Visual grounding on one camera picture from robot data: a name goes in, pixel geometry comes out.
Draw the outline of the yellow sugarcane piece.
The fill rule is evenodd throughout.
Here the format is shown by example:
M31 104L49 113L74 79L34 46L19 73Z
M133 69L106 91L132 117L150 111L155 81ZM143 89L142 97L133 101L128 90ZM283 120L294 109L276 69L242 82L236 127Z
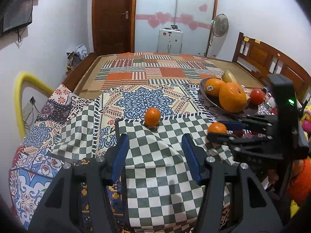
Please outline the yellow sugarcane piece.
M235 79L234 75L229 71L226 70L223 74L222 74L222 80L226 83L230 83L230 82L234 82L236 83L237 80Z
M246 107L248 107L250 100L251 100L251 97L248 94L246 94Z

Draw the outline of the large orange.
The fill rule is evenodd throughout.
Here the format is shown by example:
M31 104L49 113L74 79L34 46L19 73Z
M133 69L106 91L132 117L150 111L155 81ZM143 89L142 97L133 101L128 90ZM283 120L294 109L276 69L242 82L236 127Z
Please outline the large orange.
M246 108L246 93L236 82L225 83L219 91L219 102L225 111L239 113Z

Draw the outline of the red tomato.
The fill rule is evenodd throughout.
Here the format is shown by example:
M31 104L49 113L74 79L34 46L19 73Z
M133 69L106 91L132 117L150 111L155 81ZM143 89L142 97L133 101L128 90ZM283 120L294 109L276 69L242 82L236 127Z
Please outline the red tomato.
M262 104L263 101L265 100L263 92L259 88L253 89L249 96L250 96L250 102L249 103L252 106L258 106L258 105Z

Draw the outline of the small mandarin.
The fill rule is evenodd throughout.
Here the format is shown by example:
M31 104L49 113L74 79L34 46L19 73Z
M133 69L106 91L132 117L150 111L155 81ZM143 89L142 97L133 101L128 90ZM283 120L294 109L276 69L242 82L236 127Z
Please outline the small mandarin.
M145 116L144 123L148 127L155 127L161 118L161 113L157 108L148 108Z
M220 122L212 123L208 127L208 133L226 134L227 128L223 123Z

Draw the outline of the purple ceramic plate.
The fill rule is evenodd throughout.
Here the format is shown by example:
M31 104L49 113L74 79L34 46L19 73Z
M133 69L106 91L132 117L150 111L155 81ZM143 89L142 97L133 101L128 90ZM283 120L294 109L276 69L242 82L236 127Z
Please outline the purple ceramic plate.
M202 94L202 97L207 101L207 103L212 106L212 107L216 107L219 110L222 110L223 112L225 112L226 114L228 114L229 112L227 112L226 110L224 110L219 102L219 99L217 97L212 97L210 95L208 95L205 91L205 84L206 81L208 80L208 78L203 79L200 84L199 84L199 88ZM258 106L247 106L243 111L236 113L236 115L242 116L242 115L256 115L258 113L259 107Z

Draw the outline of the medium orange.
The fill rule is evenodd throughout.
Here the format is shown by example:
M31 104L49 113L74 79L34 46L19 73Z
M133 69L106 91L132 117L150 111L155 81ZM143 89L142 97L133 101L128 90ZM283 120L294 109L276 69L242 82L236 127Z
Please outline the medium orange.
M217 78L210 78L205 83L205 91L208 95L212 97L219 97L219 91L222 86L224 86L226 83Z

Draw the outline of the wooden headboard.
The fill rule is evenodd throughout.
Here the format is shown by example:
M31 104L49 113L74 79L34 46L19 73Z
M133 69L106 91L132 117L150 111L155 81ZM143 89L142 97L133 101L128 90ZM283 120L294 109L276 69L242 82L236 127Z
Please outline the wooden headboard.
M240 32L232 62L263 85L268 84L267 75L283 74L292 80L296 97L301 103L310 100L310 74L289 56L264 42Z

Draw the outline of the patterned patchwork blanket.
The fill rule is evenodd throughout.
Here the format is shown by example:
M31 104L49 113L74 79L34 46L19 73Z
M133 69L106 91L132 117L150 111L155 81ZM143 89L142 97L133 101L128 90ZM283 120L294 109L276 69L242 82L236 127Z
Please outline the patterned patchwork blanket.
M107 189L123 232L188 232L204 190L192 181L180 146L184 133L223 163L227 146L207 141L214 121L199 83L220 78L233 64L191 55L125 53L98 57L81 90L61 84L17 148L9 172L13 210L28 228L44 193L69 159L104 156L128 132L125 173ZM161 113L148 127L148 108Z

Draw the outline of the white standing fan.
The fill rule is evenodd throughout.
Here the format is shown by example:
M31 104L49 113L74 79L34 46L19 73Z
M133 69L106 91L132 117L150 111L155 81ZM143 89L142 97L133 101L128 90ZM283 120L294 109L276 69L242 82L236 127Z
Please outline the white standing fan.
M216 58L220 53L229 30L229 20L225 14L218 14L211 23L207 57Z

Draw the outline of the white appliance box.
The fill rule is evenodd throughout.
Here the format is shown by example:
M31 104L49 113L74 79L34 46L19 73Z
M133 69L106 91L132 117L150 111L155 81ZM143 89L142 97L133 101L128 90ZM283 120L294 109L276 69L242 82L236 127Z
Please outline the white appliance box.
M180 54L182 50L183 31L177 25L159 30L157 53Z

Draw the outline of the frosted glass wardrobe doors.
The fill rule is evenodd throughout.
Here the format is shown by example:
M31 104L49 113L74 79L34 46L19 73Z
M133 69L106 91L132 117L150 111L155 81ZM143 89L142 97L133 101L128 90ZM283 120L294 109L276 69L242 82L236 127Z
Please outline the frosted glass wardrobe doors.
M159 32L182 31L181 54L206 56L217 0L136 0L135 52L158 52Z

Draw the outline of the brown wooden door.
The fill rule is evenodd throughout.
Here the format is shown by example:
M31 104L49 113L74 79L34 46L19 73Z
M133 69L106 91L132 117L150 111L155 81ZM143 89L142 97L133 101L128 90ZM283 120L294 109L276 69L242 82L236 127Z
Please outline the brown wooden door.
M94 53L134 51L136 0L92 0Z

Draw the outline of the wooden bed frame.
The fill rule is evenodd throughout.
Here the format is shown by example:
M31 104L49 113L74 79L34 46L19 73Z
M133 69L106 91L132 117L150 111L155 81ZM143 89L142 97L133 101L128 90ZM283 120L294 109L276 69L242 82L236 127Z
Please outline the wooden bed frame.
M89 70L89 68L92 66L97 58L98 55L96 55L96 53L90 53L75 68L67 72L67 77L62 84L66 86L70 91L74 91L82 77Z

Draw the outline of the small wall monitor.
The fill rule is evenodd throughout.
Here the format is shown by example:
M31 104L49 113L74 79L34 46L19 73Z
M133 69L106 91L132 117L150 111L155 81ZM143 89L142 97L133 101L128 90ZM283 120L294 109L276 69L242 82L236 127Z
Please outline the small wall monitor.
M33 0L14 0L1 19L1 36L32 23Z

